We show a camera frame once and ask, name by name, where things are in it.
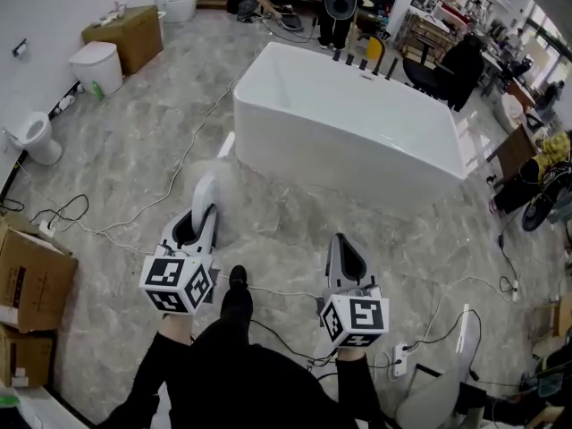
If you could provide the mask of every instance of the gray marble tile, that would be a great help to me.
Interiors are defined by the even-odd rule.
[[[82,95],[54,120],[55,138],[63,144],[61,161],[47,168],[27,161],[25,168],[35,182],[30,184],[21,173],[10,192],[11,198],[26,204],[29,217],[55,206],[43,191],[60,205],[86,193],[90,209],[82,222],[96,230],[131,219],[168,190],[193,131],[228,83],[259,46],[278,40],[266,27],[239,24],[216,11],[199,11],[189,23],[168,26],[166,36],[164,51],[116,94],[102,102]],[[319,51],[315,41],[296,46]],[[382,72],[395,55],[388,49]],[[406,80],[400,65],[394,78]],[[518,219],[508,227],[506,252],[522,282],[523,298],[517,307],[483,282],[465,280],[451,287],[468,276],[485,279],[495,288],[501,275],[512,278],[494,244],[506,220],[492,217],[487,206],[492,192],[485,182],[491,170],[484,163],[485,152],[506,137],[490,111],[494,99],[483,101],[476,91],[461,113],[454,114],[459,134],[467,137],[465,156],[473,161],[466,181],[407,222],[337,192],[252,172],[232,152],[225,160],[214,159],[233,129],[228,95],[198,133],[172,195],[109,233],[119,243],[153,251],[164,225],[189,204],[200,177],[213,171],[221,211],[215,259],[224,274],[243,264],[253,286],[320,294],[328,242],[337,231],[347,233],[371,254],[383,292],[391,300],[391,331],[370,349],[370,361],[377,356],[382,364],[383,351],[391,354],[398,341],[421,338],[447,294],[428,338],[446,333],[469,304],[483,320],[475,370],[484,380],[516,382],[529,358],[527,308],[566,286],[564,234],[547,224],[527,234]],[[67,213],[80,211],[81,206],[74,206]],[[59,233],[58,239],[74,251],[80,268],[60,329],[55,387],[81,413],[99,422],[125,399],[160,315],[138,290],[143,256],[77,225]],[[221,281],[214,304],[201,308],[196,332],[216,319],[226,287]],[[318,319],[312,298],[285,298],[261,290],[253,290],[253,298],[256,319],[273,327],[295,350],[313,353]],[[474,339],[477,334],[471,331]],[[257,325],[250,338],[289,355]],[[409,371],[415,361],[439,370],[453,367],[458,360],[456,342],[451,336],[421,347],[411,357]],[[409,378],[393,383],[383,370],[377,374],[376,388],[387,412],[400,402]]]

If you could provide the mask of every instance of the black chair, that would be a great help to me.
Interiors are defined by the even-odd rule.
[[[460,111],[483,73],[482,49],[483,42],[479,38],[472,34],[465,35],[436,68],[403,59],[403,70],[413,83],[413,88],[433,98],[446,100],[449,108]]]

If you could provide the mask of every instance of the power strip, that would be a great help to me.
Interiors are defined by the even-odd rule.
[[[407,343],[398,343],[393,347],[393,377],[399,378],[408,372],[408,353],[403,350]]]

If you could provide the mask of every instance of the black shoe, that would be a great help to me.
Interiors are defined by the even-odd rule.
[[[247,269],[242,265],[235,265],[231,270],[231,275],[229,276],[229,284],[231,288],[248,287]]]

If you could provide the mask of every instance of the freestanding bathtub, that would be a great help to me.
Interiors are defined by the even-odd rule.
[[[465,179],[449,108],[342,59],[269,43],[234,89],[236,154],[258,172],[411,217]]]

